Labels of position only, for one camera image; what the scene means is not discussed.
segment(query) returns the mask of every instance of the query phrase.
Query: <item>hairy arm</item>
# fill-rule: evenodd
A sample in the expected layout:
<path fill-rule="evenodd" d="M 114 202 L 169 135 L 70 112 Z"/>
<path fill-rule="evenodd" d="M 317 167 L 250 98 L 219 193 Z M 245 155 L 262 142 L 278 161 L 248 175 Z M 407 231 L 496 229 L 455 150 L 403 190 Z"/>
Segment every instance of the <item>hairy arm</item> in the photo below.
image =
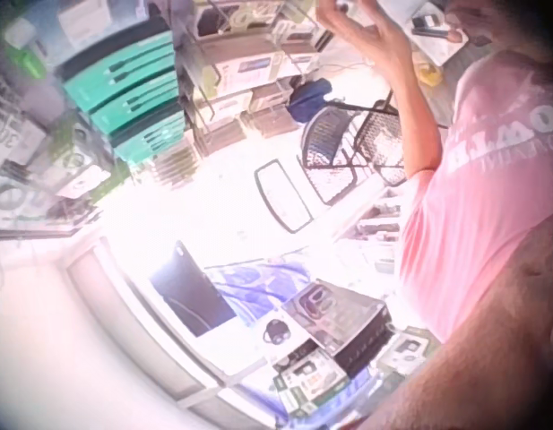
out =
<path fill-rule="evenodd" d="M 392 86 L 402 123 L 406 176 L 436 170 L 442 158 L 441 136 L 413 70 L 410 42 L 376 0 L 360 0 L 359 4 L 374 20 L 374 27 L 364 28 L 337 11 L 335 0 L 319 0 L 318 20 L 372 59 Z"/>
<path fill-rule="evenodd" d="M 468 320 L 359 430 L 516 428 L 553 382 L 553 216 Z"/>

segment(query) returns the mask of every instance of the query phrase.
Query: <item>display shelf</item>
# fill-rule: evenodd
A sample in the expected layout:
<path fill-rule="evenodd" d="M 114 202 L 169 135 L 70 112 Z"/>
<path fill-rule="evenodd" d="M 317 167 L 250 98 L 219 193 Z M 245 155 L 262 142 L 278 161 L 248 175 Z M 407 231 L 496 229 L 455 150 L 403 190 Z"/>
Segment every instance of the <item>display shelf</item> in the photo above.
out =
<path fill-rule="evenodd" d="M 220 5 L 227 3 L 242 5 L 275 3 L 278 4 L 279 7 L 269 26 L 261 29 L 240 29 L 239 31 L 231 31 L 230 33 L 227 33 L 226 26 L 231 22 L 231 20 L 234 21 L 232 19 L 234 15 L 228 16 L 222 8 L 219 7 Z M 174 35 L 174 39 L 180 40 L 178 44 L 179 46 L 177 47 L 177 55 L 180 56 L 183 67 L 186 69 L 186 73 L 189 76 L 190 81 L 193 83 L 194 88 L 198 90 L 198 94 L 196 95 L 197 99 L 202 98 L 202 100 L 209 104 L 210 107 L 210 100 L 216 99 L 217 97 L 228 96 L 229 94 L 239 92 L 240 90 L 251 89 L 256 86 L 276 82 L 277 79 L 285 77 L 279 75 L 283 68 L 283 63 L 285 63 L 285 65 L 289 68 L 295 69 L 294 72 L 289 74 L 289 76 L 298 75 L 300 76 L 300 80 L 302 82 L 306 79 L 305 77 L 308 70 L 303 70 L 298 65 L 298 59 L 295 59 L 293 54 L 289 52 L 291 48 L 297 47 L 298 43 L 286 44 L 286 49 L 284 49 L 284 44 L 282 44 L 281 41 L 283 39 L 283 31 L 285 31 L 287 27 L 281 25 L 279 26 L 278 23 L 282 22 L 282 11 L 288 8 L 294 10 L 297 15 L 303 16 L 303 22 L 307 22 L 307 25 L 310 26 L 308 33 L 310 38 L 316 34 L 319 30 L 319 26 L 308 15 L 308 13 L 299 7 L 295 2 L 282 2 L 281 0 L 264 0 L 262 2 L 254 0 L 214 2 L 212 0 L 207 0 L 206 4 L 208 4 L 225 23 L 224 28 L 220 26 L 218 33 L 209 35 L 206 39 L 199 34 L 194 34 L 194 25 L 186 23 L 186 21 L 193 20 L 183 20 L 180 17 L 174 16 L 172 11 L 168 11 L 168 13 L 163 14 L 165 18 L 168 17 L 169 25 L 173 29 L 173 33 L 181 33 Z M 247 52 L 247 50 L 253 46 L 253 41 L 255 45 L 261 44 L 262 41 L 265 41 L 267 44 L 265 46 L 265 51 L 259 48 L 259 58 L 255 58 L 251 55 L 249 58 L 246 58 L 246 60 L 250 59 L 250 61 L 246 62 L 245 58 L 242 57 L 242 63 L 239 63 L 237 58 L 240 57 L 236 57 L 236 47 L 242 47 L 245 45 L 244 52 Z M 230 48 L 235 47 L 234 58 L 230 56 L 216 55 L 219 51 L 223 51 L 224 46 L 230 46 Z M 216 56 L 217 58 L 221 57 L 222 61 L 220 63 L 219 61 L 215 61 L 215 58 L 212 58 L 213 56 Z M 262 61 L 269 61 L 269 64 L 262 64 Z M 232 86 L 232 82 L 227 83 L 236 79 L 233 78 L 236 76 L 236 73 L 251 72 L 253 70 L 252 68 L 256 66 L 265 67 L 267 69 L 269 68 L 271 70 L 266 71 L 266 74 L 262 75 L 263 78 L 257 79 L 257 82 L 252 82 L 251 80 L 243 83 L 240 87 Z M 214 120 L 214 115 L 215 112 L 214 109 L 212 109 L 212 114 L 209 118 L 207 118 L 208 123 Z"/>

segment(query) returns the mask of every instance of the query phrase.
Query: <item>person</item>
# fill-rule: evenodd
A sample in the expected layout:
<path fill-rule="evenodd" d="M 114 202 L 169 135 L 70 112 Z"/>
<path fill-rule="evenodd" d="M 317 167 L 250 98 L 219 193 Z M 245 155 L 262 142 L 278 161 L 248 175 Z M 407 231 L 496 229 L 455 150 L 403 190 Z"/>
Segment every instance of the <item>person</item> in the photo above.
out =
<path fill-rule="evenodd" d="M 450 24 L 501 49 L 458 82 L 442 145 L 410 42 L 376 0 L 359 6 L 373 27 L 335 0 L 316 17 L 392 87 L 408 178 L 400 291 L 444 342 L 361 428 L 515 428 L 553 382 L 551 28 L 521 1 L 449 2 Z"/>

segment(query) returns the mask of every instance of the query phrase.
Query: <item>wire rack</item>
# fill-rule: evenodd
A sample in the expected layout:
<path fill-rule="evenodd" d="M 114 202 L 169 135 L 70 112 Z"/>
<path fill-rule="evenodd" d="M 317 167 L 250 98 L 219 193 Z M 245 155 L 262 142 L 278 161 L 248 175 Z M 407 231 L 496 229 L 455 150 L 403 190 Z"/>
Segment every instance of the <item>wire rack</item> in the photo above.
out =
<path fill-rule="evenodd" d="M 390 99 L 391 93 L 372 108 L 328 103 L 304 132 L 302 165 L 307 172 L 368 168 L 387 186 L 403 183 L 402 129 Z"/>

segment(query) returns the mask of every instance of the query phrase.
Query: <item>hand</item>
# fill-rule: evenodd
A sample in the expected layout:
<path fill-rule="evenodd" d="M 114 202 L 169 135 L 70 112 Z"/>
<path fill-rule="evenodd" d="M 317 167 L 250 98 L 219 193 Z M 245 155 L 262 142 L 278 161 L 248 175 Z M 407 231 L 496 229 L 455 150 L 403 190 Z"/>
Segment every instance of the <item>hand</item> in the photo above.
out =
<path fill-rule="evenodd" d="M 338 9 L 335 0 L 318 0 L 316 19 L 374 61 L 392 86 L 414 76 L 410 42 L 402 29 L 385 14 L 377 0 L 359 0 L 359 7 L 374 21 L 374 26 L 364 28 L 351 20 Z"/>

